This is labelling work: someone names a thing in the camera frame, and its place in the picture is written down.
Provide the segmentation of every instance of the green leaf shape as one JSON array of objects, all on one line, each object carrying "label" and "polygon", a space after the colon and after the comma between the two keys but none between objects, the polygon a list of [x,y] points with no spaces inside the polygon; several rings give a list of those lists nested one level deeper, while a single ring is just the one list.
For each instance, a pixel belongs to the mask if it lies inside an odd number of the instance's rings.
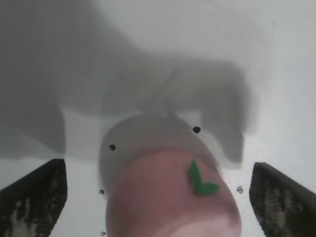
[{"label": "green leaf shape", "polygon": [[195,194],[201,196],[208,196],[218,192],[220,186],[214,183],[203,183],[201,173],[198,169],[198,164],[195,159],[191,162],[189,170],[190,179],[193,185]]}]

